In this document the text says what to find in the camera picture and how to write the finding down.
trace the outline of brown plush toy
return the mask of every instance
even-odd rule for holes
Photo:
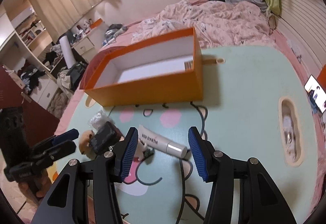
[[[89,159],[92,159],[94,154],[92,147],[89,145],[89,140],[92,136],[94,136],[94,132],[92,130],[86,130],[79,138],[79,151],[81,154],[89,157]]]

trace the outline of clear plastic wrap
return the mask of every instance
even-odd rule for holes
[[[100,110],[88,121],[88,124],[92,126],[94,129],[99,130],[99,128],[103,126],[107,121],[113,123],[112,119],[108,117],[103,112],[103,110]]]

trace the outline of white cosmetic tube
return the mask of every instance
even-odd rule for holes
[[[187,153],[186,146],[156,134],[142,125],[138,127],[138,137],[142,142],[147,143],[148,146],[178,158],[184,158]]]

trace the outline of floral blanket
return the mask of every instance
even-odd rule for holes
[[[182,0],[139,24],[131,43],[183,28],[195,27],[201,48],[262,45],[275,47],[266,16],[250,2],[208,1],[199,6]]]

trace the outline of pink cheek spot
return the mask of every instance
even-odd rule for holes
[[[134,158],[130,167],[129,175],[124,179],[125,183],[132,183],[136,181],[136,168],[139,163],[140,161],[138,161],[138,158]]]
[[[167,128],[174,127],[179,123],[181,115],[178,109],[167,109],[160,117],[162,126]]]
[[[134,116],[133,108],[126,107],[125,109],[123,109],[121,111],[119,119],[120,119],[121,123],[126,123],[126,122],[129,122],[133,116]]]

